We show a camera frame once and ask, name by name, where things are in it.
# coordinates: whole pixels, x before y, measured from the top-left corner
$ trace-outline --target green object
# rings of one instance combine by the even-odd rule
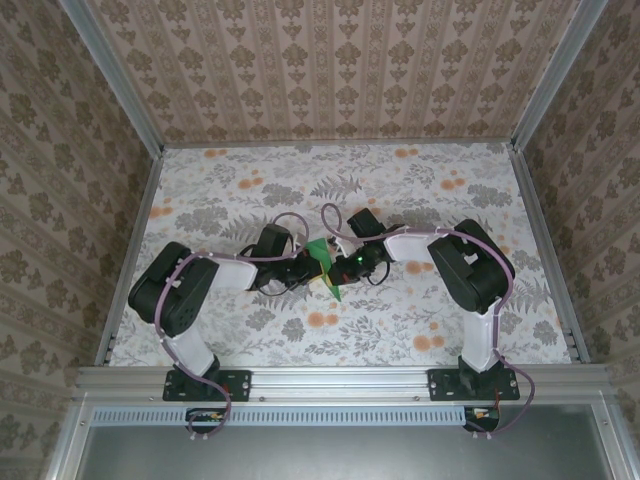
[[[329,278],[327,273],[331,268],[331,255],[329,255],[329,247],[327,246],[327,240],[324,238],[318,238],[317,240],[313,240],[312,242],[307,243],[305,245],[307,250],[309,250],[309,254],[318,260],[322,265],[322,280],[324,280],[324,284],[331,291],[336,300],[340,301],[340,289],[334,285],[329,285]]]

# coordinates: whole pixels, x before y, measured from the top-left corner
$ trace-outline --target black mounting bracket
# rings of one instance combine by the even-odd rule
[[[249,401],[251,375],[251,370],[215,370],[205,377],[224,388],[235,403]],[[162,399],[165,402],[224,402],[223,395],[215,388],[177,368],[167,373]]]
[[[458,368],[427,370],[429,396],[432,402],[519,400],[516,374],[501,362],[486,372],[477,373],[461,357]]]

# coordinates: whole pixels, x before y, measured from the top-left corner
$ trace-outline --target aluminum frame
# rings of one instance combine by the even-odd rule
[[[587,344],[584,341],[582,330],[578,323],[578,317],[576,316],[571,298],[569,297],[569,290],[567,290],[567,284],[562,275],[560,262],[558,261],[556,250],[553,247],[551,234],[545,222],[540,201],[536,195],[536,189],[529,173],[529,167],[527,166],[522,150],[512,149],[509,152],[509,156],[518,187],[520,188],[520,194],[522,195],[522,203],[529,217],[531,231],[538,245],[540,261],[542,262],[542,268],[549,282],[549,291],[555,303],[558,317],[562,325],[568,330],[570,336],[573,337],[575,349],[578,352],[578,359],[583,363],[588,363],[591,361],[591,358],[589,357]]]
[[[237,147],[316,147],[322,145],[428,145],[436,143],[509,143],[508,137],[449,137],[449,138],[339,138],[332,140],[266,140],[251,142],[198,142],[198,143],[167,143],[165,148],[184,150],[189,148],[237,148]]]
[[[104,330],[102,331],[100,345],[98,346],[98,352],[96,353],[96,359],[94,362],[95,365],[103,365],[107,360],[107,354],[111,348],[111,342],[115,340],[115,334],[118,331],[120,322],[122,321],[122,314],[127,303],[131,280],[133,279],[133,274],[136,270],[138,254],[140,253],[142,239],[144,238],[144,231],[147,227],[151,207],[153,206],[153,199],[156,195],[158,183],[160,182],[160,174],[162,173],[163,164],[164,158],[160,157],[151,165],[149,178],[147,179],[147,184],[144,188],[144,193],[142,194],[142,200],[140,201],[140,208],[138,209],[136,223],[133,226],[133,231],[131,232],[127,253],[122,263],[123,267],[120,271],[120,275],[118,276],[118,283],[116,284],[115,291],[113,292],[113,300],[111,301],[111,307],[109,307],[107,321],[105,322]]]
[[[512,141],[516,148],[523,149],[533,136],[606,6],[607,0],[584,0],[576,8],[569,26],[553,52],[549,65],[513,132]]]
[[[427,370],[421,367],[304,367],[250,368],[253,373],[250,406],[388,406],[403,407],[473,405],[483,402],[431,402]],[[536,383],[536,405],[590,405],[609,466],[616,480],[638,479],[638,459],[615,403],[605,365],[522,365]],[[77,389],[54,452],[47,480],[71,480],[78,473],[94,409],[101,406],[138,406],[153,411],[167,405],[219,407],[220,402],[167,404],[162,389],[169,367],[82,368]],[[522,398],[527,381],[518,377]]]

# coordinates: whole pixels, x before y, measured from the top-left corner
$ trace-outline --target floral tablecloth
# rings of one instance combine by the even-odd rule
[[[508,152],[502,144],[286,146],[168,150],[134,281],[167,242],[239,252],[282,211],[326,237],[320,207],[370,208],[385,223],[480,222],[516,268],[500,346],[517,363],[568,363]],[[295,219],[285,220],[294,232]],[[280,297],[210,291],[198,328],[227,366],[453,364],[462,316],[431,263],[393,264],[384,284],[320,281]],[[111,365],[170,365],[152,326],[126,308]]]

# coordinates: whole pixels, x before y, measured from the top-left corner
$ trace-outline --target vent slot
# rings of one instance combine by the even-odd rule
[[[92,427],[185,426],[187,407],[98,407]],[[194,422],[194,425],[210,425]],[[255,407],[238,405],[228,426],[464,425],[464,407]]]

